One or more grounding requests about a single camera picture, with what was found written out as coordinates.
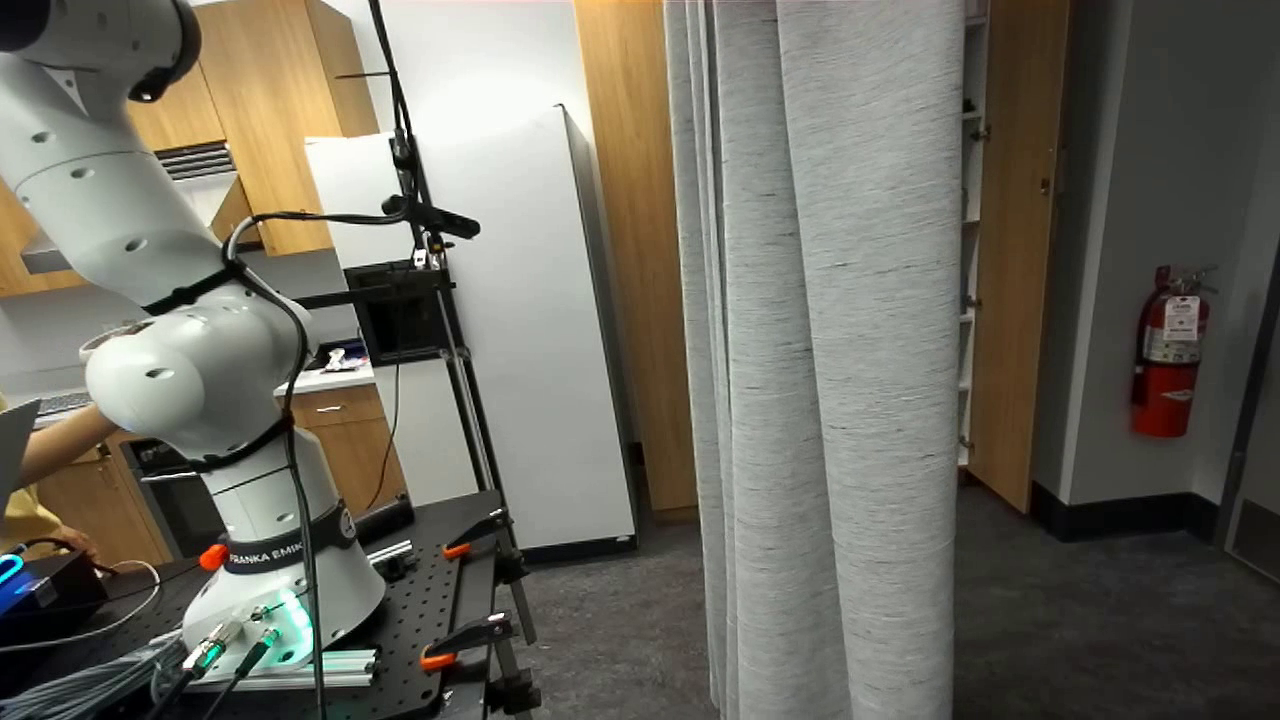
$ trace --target white wall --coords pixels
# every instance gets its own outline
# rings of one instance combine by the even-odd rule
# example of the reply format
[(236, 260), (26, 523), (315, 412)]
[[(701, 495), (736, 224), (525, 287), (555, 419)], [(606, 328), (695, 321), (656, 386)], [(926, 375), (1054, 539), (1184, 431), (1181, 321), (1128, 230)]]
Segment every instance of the white wall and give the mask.
[[(1280, 64), (1280, 5), (1270, 0), (1123, 0), (1106, 14), (1111, 94), (1101, 94), (1091, 176), (1070, 176), (1059, 243), (1081, 270), (1074, 297), (1054, 297), (1070, 334), (1052, 334), (1046, 386), (1065, 426), (1044, 426), (1038, 486), (1066, 505), (1205, 494), (1214, 500), (1238, 412), (1257, 313), (1280, 224), (1268, 216), (1270, 101)], [(1128, 431), (1135, 318), (1154, 263), (1207, 270), (1220, 287), (1191, 431), (1140, 439)]]
[[(364, 69), (382, 69), (366, 0), (329, 5), (352, 20)], [(382, 0), (382, 18), (416, 125), (431, 127), (428, 148), (505, 133), (521, 109), (569, 103), (588, 116), (572, 0)], [(388, 86), (372, 82), (366, 94), (388, 127)]]

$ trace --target cable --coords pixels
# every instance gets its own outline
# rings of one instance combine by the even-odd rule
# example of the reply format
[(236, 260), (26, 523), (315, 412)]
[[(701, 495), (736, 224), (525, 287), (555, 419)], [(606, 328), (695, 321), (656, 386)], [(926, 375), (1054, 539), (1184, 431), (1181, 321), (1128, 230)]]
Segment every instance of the cable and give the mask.
[[(292, 334), (297, 334), (297, 358), (292, 371), (281, 396), (281, 419), (292, 426), (292, 396), (297, 396), (297, 375), (306, 367), (306, 326), (298, 321), (297, 303), (283, 299), (272, 283), (250, 278), (250, 270), (241, 263), (241, 240), (268, 222), (292, 222), (292, 224), (400, 224), (400, 216), (352, 216), (352, 212), (257, 212), (236, 224), (236, 232), (222, 240), (221, 260), (236, 270), (236, 278), (260, 294), (268, 303), (277, 303)], [(298, 481), (298, 462), (297, 462), (297, 431), (283, 431), (283, 455), (286, 455), (286, 481), (297, 494), (297, 514), (298, 514), (298, 539), (303, 539), (303, 576), (306, 576), (306, 616), (310, 616), (310, 686), (315, 686), (315, 720), (323, 720), (323, 638), (320, 638), (320, 570), (315, 570), (315, 539), (310, 539), (310, 505), (306, 490)]]
[(214, 720), (214, 711), (222, 711), (226, 698), (241, 689), (241, 680), (268, 656), (268, 639), (257, 639), (245, 661), (236, 664), (231, 680), (214, 693), (214, 699), (208, 703), (202, 720)]
[(193, 680), (199, 680), (222, 653), (226, 653), (226, 639), (241, 633), (241, 626), (221, 626), (213, 627), (193, 653), (188, 661), (179, 664), (179, 676), (174, 686), (151, 703), (149, 720), (159, 720), (182, 693)]
[(34, 686), (20, 698), (0, 699), (5, 720), (78, 720), (96, 717), (101, 710), (114, 703), (121, 698), (144, 689), (167, 656), (179, 653), (179, 638), (165, 633), (144, 650), (92, 664), (83, 673)]
[(396, 137), (409, 137), (409, 142), (411, 142), (411, 116), (409, 116), (404, 86), (400, 86), (400, 73), (396, 73), (382, 5), (379, 5), (379, 0), (366, 0), (366, 18), (372, 18), (376, 50), (382, 51), (388, 82), (391, 82)]
[(391, 466), (391, 450), (396, 450), (396, 431), (400, 431), (400, 408), (404, 408), (404, 375), (400, 375), (404, 363), (396, 363), (396, 408), (391, 408), (391, 431), (388, 431), (388, 444), (382, 444), (382, 462), (376, 466), (376, 490), (364, 505), (364, 514), (376, 510), (376, 495), (388, 490), (388, 466)]
[(92, 633), (54, 638), (54, 639), (33, 639), (33, 646), (0, 646), (0, 656), (101, 639), (101, 638), (125, 627), (129, 622), (144, 616), (155, 603), (165, 582), (159, 582), (155, 563), (149, 563), (149, 560), (125, 560), (125, 563), (144, 570), (155, 582), (151, 593), (134, 609), (129, 609), (125, 616), (114, 616), (113, 626), (92, 627)]
[[(182, 560), (182, 563), (174, 563), (174, 570), (159, 570), (159, 582), (165, 582), (165, 588), (172, 588), (172, 585), (179, 585), (179, 582), (193, 582), (199, 572), (199, 563), (194, 560)], [(141, 593), (151, 593), (151, 588), (129, 588), (129, 593), (113, 593), (113, 600), (129, 600), (129, 596), (141, 596)]]

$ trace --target gray carpet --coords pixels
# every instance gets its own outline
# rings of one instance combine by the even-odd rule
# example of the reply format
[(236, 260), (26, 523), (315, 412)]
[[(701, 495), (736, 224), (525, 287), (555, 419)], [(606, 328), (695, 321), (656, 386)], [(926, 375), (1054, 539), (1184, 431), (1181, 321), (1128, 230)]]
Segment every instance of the gray carpet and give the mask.
[[(528, 576), (543, 720), (705, 720), (695, 523)], [(960, 720), (1276, 720), (1280, 593), (1191, 538), (1059, 543), (960, 494)]]

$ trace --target person's hand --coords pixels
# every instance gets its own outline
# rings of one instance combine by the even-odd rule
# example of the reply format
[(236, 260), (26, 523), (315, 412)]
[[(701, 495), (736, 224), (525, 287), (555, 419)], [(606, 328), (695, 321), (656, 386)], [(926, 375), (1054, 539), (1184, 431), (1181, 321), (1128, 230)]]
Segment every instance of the person's hand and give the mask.
[(96, 543), (92, 543), (89, 533), (58, 523), (58, 529), (51, 529), (45, 538), (54, 539), (54, 543), (68, 543), (68, 549), (83, 553), (92, 563), (101, 563)]

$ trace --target gray wall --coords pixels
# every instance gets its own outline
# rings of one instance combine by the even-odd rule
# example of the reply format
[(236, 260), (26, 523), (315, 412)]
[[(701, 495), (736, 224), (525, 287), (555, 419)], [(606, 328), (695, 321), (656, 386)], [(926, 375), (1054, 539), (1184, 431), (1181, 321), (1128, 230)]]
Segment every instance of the gray wall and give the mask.
[(1238, 500), (1263, 505), (1280, 515), (1280, 336), (1268, 349), (1268, 386), (1259, 393), (1252, 435), (1248, 435), (1248, 466), (1238, 472)]
[[(1214, 500), (1242, 393), (1235, 359), (1252, 349), (1263, 294), (1252, 258), (1276, 243), (1252, 230), (1263, 212), (1280, 5), (1118, 0), (1091, 14), (1105, 18), (1082, 32), (1105, 46), (1105, 69), (1082, 82), (1101, 86), (1101, 103), (1082, 148), (1066, 148), (1082, 172), (1059, 222), (1059, 270), (1081, 278), (1052, 313), (1035, 472), (1066, 505)], [(1154, 263), (1207, 270), (1220, 287), (1184, 439), (1128, 431), (1135, 318)]]

